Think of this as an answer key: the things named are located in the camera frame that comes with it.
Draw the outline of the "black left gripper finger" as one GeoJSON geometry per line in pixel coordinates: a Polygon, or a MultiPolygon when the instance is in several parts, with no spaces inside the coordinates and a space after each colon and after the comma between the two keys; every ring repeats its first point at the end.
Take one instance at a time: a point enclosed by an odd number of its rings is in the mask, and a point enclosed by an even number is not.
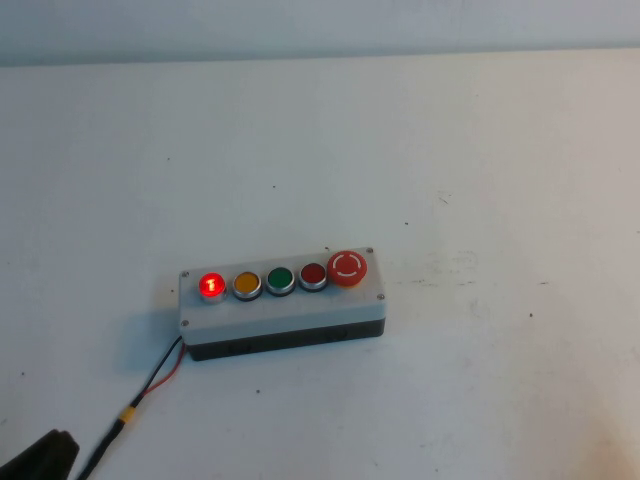
{"type": "Polygon", "coordinates": [[[65,480],[79,453],[79,445],[68,431],[51,430],[38,447],[34,478],[65,480]]]}
{"type": "Polygon", "coordinates": [[[58,430],[51,430],[1,467],[1,480],[57,479],[55,443],[58,430]]]}

